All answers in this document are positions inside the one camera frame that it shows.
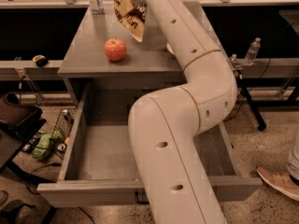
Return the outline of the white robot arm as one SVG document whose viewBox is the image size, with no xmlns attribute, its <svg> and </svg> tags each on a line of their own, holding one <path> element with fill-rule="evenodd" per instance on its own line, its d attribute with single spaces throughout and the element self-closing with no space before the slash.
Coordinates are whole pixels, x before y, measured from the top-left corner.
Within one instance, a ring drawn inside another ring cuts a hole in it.
<svg viewBox="0 0 299 224">
<path fill-rule="evenodd" d="M 138 99 L 129 135 L 156 224 L 227 224 L 193 138 L 219 123 L 236 100 L 225 54 L 180 0 L 148 5 L 186 82 Z"/>
</svg>

